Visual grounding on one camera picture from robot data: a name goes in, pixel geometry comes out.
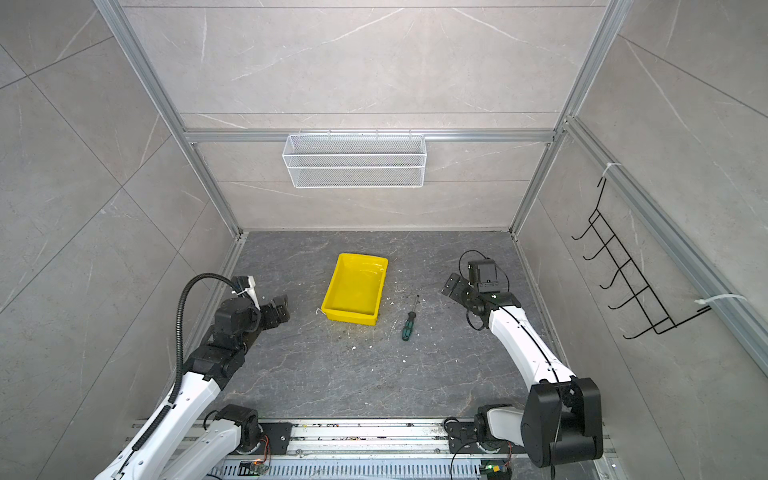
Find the white wire mesh basket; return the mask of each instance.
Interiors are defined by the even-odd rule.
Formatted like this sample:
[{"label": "white wire mesh basket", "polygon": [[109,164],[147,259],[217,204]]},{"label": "white wire mesh basket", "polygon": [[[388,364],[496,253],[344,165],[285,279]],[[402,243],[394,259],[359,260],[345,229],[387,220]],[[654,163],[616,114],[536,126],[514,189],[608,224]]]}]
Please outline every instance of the white wire mesh basket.
[{"label": "white wire mesh basket", "polygon": [[427,147],[421,134],[293,134],[283,160],[296,188],[421,187]]}]

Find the aluminum profile rail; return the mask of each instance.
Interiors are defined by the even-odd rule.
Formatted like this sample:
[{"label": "aluminum profile rail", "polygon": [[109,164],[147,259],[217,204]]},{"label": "aluminum profile rail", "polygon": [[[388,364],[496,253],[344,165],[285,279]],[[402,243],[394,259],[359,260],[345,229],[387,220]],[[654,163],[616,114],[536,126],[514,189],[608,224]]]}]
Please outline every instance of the aluminum profile rail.
[{"label": "aluminum profile rail", "polygon": [[[565,130],[600,170],[609,163],[617,163],[578,118],[567,118]],[[703,298],[739,293],[625,168],[621,165],[609,168],[605,177]],[[768,376],[768,326],[765,319],[747,301],[736,298],[723,298],[708,305]]]},{"label": "aluminum profile rail", "polygon": [[427,141],[547,141],[554,137],[553,130],[540,128],[510,128],[494,130],[467,129],[351,129],[351,130],[217,130],[192,129],[184,132],[190,143],[203,142],[284,142],[291,134],[414,134],[424,135]]},{"label": "aluminum profile rail", "polygon": [[581,109],[581,105],[584,103],[584,99],[589,92],[589,87],[592,86],[600,66],[603,65],[603,60],[605,60],[605,56],[611,48],[616,34],[619,32],[621,24],[624,23],[631,5],[632,0],[611,0],[605,8],[605,15],[598,27],[598,32],[594,36],[592,46],[589,48],[584,64],[581,66],[581,70],[576,77],[576,82],[571,89],[571,93],[568,95],[565,107],[563,107],[563,111],[560,113],[557,126],[554,129],[554,140],[544,150],[536,171],[528,183],[528,188],[525,190],[525,195],[523,195],[512,225],[509,227],[509,232],[513,237],[520,234],[520,229],[523,223],[525,223],[525,219],[528,218],[528,213],[530,213],[531,207],[533,207],[533,203],[536,201],[536,196],[539,190],[541,190],[541,185],[544,184],[549,169],[554,163],[554,158],[557,156],[558,150],[560,150],[566,118],[576,115]]},{"label": "aluminum profile rail", "polygon": [[219,211],[219,215],[221,215],[232,236],[237,237],[240,235],[240,228],[237,225],[235,216],[227,201],[224,200],[221,190],[219,190],[214,177],[210,174],[202,157],[184,137],[184,126],[181,123],[181,117],[173,103],[171,103],[170,97],[147,59],[147,55],[144,53],[144,49],[141,47],[122,7],[118,4],[117,0],[94,0],[94,3],[112,30],[123,52],[125,52],[128,62],[136,72],[139,80],[141,80],[144,89],[149,94],[174,139],[179,144],[182,153],[184,153],[187,161],[189,161],[197,178],[203,184],[216,210]]}]

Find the dark gray floor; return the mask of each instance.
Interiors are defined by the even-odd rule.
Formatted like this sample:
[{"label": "dark gray floor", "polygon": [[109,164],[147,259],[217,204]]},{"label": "dark gray floor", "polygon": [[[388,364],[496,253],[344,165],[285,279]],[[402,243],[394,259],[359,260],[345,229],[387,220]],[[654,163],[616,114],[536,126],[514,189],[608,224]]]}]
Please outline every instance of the dark gray floor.
[{"label": "dark gray floor", "polygon": [[[469,328],[464,310],[439,292],[468,249],[507,272],[541,332],[508,233],[251,233],[235,274],[254,275],[267,300],[287,293],[291,320],[261,335],[217,404],[255,408],[265,418],[471,416],[489,403],[522,407],[528,391],[504,347],[489,331]],[[318,310],[342,252],[389,259],[376,326],[333,322]],[[403,342],[416,294],[414,334]]]}]

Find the white zip tie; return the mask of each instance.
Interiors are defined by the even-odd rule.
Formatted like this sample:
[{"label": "white zip tie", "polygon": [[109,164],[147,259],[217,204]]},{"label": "white zip tie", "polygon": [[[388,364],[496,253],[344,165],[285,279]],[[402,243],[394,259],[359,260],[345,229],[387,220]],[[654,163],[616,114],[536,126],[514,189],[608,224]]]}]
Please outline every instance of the white zip tie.
[{"label": "white zip tie", "polygon": [[721,298],[738,298],[741,300],[746,300],[746,297],[744,295],[736,295],[735,293],[723,293],[721,295],[711,296],[710,298],[702,298],[702,299],[694,300],[694,302],[698,303],[699,305],[707,305],[709,302],[712,302],[714,300],[719,300]]},{"label": "white zip tie", "polygon": [[605,164],[605,170],[603,170],[602,176],[605,177],[605,174],[606,172],[608,172],[608,169],[613,167],[614,165],[621,165],[621,164],[614,164],[614,163],[608,162],[607,164]]}]

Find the yellow bin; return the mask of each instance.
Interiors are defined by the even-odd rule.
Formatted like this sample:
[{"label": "yellow bin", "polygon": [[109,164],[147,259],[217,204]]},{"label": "yellow bin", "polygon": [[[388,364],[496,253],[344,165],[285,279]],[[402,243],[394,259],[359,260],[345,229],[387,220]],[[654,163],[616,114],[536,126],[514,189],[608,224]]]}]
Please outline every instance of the yellow bin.
[{"label": "yellow bin", "polygon": [[340,254],[320,309],[331,320],[376,325],[388,263],[382,257]]}]

